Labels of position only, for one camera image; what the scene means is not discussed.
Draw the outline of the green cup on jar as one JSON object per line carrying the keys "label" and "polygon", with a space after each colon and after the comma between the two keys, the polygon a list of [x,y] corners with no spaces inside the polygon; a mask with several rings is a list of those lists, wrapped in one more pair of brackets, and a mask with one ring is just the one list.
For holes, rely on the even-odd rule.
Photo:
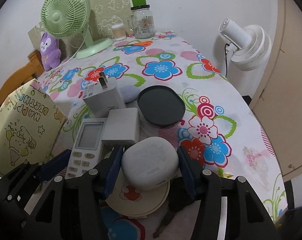
{"label": "green cup on jar", "polygon": [[140,7],[147,4],[146,0],[131,0],[133,7]]}

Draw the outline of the orange handled scissors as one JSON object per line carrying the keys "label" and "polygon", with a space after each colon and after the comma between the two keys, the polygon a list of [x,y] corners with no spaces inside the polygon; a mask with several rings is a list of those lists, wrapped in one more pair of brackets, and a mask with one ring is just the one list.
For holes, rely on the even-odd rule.
{"label": "orange handled scissors", "polygon": [[128,44],[123,45],[123,47],[129,47],[129,46],[141,46],[141,47],[148,47],[153,43],[151,40],[147,41],[132,41]]}

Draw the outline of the black car key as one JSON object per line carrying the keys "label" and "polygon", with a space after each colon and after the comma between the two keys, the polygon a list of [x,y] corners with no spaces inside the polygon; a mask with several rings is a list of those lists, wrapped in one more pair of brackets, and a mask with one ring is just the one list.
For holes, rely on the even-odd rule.
{"label": "black car key", "polygon": [[182,207],[182,197],[181,196],[171,196],[168,199],[167,212],[153,233],[153,238],[156,239],[164,231],[165,227],[170,224],[175,215],[183,209]]}

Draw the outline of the green desk fan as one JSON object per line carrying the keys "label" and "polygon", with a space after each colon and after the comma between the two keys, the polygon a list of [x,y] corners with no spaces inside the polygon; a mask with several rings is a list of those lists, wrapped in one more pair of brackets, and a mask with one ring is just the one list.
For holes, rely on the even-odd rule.
{"label": "green desk fan", "polygon": [[74,57],[83,59],[113,44],[108,37],[92,39],[89,25],[90,13],[90,0],[45,0],[40,17],[45,30],[57,39],[82,34],[83,42],[74,53]]}

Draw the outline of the white air conditioner remote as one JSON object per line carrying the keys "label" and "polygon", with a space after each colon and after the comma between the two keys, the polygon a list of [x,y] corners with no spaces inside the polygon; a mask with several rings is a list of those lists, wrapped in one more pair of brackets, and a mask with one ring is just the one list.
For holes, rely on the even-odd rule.
{"label": "white air conditioner remote", "polygon": [[101,161],[102,135],[106,122],[107,118],[88,118],[82,121],[71,151],[66,179],[82,176]]}

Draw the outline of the white circulator fan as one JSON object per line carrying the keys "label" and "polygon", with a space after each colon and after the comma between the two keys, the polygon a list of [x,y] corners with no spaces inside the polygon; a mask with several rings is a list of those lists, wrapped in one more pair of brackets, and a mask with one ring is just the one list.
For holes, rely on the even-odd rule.
{"label": "white circulator fan", "polygon": [[219,32],[228,40],[225,48],[226,67],[233,63],[239,70],[249,72],[270,56],[271,38],[260,25],[252,24],[242,28],[226,18],[220,24]]}

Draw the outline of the floral tablecloth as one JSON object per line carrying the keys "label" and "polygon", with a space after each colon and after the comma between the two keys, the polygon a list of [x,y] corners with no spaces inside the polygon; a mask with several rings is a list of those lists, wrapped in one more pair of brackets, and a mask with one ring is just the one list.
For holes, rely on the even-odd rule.
{"label": "floral tablecloth", "polygon": [[92,118],[86,91],[99,76],[117,80],[140,113],[140,137],[182,146],[226,182],[227,239],[277,239],[275,221],[287,207],[272,145],[227,78],[170,31],[128,37],[94,56],[63,62],[41,75],[40,88],[67,116],[53,148],[70,148],[83,119]]}

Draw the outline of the large white wall charger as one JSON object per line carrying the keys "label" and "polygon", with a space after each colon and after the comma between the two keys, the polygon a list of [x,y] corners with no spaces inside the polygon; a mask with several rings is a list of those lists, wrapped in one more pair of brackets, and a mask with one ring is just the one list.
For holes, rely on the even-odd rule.
{"label": "large white wall charger", "polygon": [[106,77],[103,72],[97,83],[86,87],[82,98],[95,118],[106,118],[110,110],[126,108],[116,78]]}

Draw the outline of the yellow cartoon storage box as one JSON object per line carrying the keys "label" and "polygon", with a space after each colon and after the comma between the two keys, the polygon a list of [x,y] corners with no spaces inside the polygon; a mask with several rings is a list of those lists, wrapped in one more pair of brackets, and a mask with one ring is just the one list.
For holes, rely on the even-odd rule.
{"label": "yellow cartoon storage box", "polygon": [[48,162],[65,121],[37,79],[9,94],[0,107],[0,177],[25,161]]}

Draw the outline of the cream round bear case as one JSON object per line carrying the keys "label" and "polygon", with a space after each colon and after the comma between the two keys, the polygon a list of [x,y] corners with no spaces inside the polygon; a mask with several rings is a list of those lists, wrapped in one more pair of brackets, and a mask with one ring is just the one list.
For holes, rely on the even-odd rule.
{"label": "cream round bear case", "polygon": [[165,202],[170,182],[164,181],[159,187],[141,191],[129,184],[119,171],[113,192],[108,196],[107,204],[116,212],[131,218],[145,218],[159,209]]}

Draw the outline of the purple plush rabbit toy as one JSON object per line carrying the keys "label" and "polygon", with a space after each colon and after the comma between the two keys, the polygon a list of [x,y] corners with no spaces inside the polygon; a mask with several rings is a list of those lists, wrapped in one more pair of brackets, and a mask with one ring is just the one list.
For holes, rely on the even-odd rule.
{"label": "purple plush rabbit toy", "polygon": [[59,66],[61,54],[59,40],[48,32],[44,32],[40,42],[40,55],[46,72]]}

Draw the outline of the grey-blue soft pouch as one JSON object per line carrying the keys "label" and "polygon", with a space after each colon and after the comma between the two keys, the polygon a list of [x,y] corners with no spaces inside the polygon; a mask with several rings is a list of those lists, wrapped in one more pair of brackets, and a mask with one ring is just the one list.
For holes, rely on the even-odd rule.
{"label": "grey-blue soft pouch", "polygon": [[122,99],[125,103],[135,101],[140,93],[140,90],[135,86],[124,86],[120,88]]}

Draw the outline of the small white cube charger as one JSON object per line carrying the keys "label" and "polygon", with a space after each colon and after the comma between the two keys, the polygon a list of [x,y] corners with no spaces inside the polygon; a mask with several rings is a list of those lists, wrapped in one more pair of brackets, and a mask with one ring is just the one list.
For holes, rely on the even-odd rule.
{"label": "small white cube charger", "polygon": [[139,142],[140,116],[137,108],[109,111],[102,142],[104,145],[131,146]]}

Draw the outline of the white oval earbud case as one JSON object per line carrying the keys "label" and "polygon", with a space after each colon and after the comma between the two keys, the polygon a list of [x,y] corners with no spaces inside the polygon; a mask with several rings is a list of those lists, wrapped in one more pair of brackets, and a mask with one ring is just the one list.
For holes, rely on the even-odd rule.
{"label": "white oval earbud case", "polygon": [[150,191],[170,181],[178,165],[178,154],[169,141],[149,137],[124,152],[121,168],[130,185]]}

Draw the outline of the dark grey oval tray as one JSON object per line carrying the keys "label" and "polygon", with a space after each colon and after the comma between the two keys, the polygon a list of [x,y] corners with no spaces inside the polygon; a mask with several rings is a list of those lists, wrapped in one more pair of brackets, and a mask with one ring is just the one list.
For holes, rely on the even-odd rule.
{"label": "dark grey oval tray", "polygon": [[180,96],[171,88],[162,85],[143,89],[137,98],[137,105],[149,123],[162,128],[177,124],[186,111]]}

